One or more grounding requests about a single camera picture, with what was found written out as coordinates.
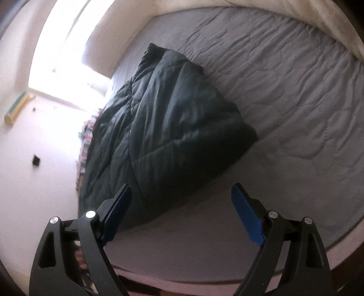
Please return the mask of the beige leaf-pattern duvet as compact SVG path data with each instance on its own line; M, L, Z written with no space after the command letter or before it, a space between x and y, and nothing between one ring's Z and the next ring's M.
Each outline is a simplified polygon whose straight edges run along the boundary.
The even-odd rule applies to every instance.
M363 33L335 1L227 1L231 6L254 7L282 14L330 35L363 61Z

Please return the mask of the grey quilted bed cover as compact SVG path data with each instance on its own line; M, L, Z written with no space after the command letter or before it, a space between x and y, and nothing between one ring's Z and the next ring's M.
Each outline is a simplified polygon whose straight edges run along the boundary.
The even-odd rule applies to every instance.
M154 221L121 232L106 251L133 275L236 282L258 246L230 198L234 183L288 219L311 217L336 267L362 243L363 63L322 31L261 9L185 10L151 20L120 59L108 94L147 46L204 69L259 140L224 174Z

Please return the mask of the white bed headboard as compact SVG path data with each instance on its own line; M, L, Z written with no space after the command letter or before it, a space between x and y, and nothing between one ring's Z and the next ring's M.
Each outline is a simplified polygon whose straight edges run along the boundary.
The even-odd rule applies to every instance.
M112 77L133 38L155 15L155 1L114 1L88 38L82 62Z

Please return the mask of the dark green puffer jacket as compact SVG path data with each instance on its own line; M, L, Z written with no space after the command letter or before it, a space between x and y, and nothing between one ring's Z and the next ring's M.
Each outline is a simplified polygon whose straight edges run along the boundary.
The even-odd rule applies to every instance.
M96 120L78 212L98 208L127 184L132 200L122 227L147 223L222 174L257 140L200 65L150 44Z

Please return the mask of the wall air conditioner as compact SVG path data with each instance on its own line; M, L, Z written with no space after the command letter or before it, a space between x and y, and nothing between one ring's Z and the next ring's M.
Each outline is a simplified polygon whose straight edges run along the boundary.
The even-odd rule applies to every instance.
M28 92L22 92L4 115L5 124L13 126L23 108L34 98L35 96L31 96Z

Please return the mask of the black wall-mounted box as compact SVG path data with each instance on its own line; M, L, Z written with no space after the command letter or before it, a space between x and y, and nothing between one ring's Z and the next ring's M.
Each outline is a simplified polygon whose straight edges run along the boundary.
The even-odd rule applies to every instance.
M39 167L41 159L37 155L33 155L32 165Z

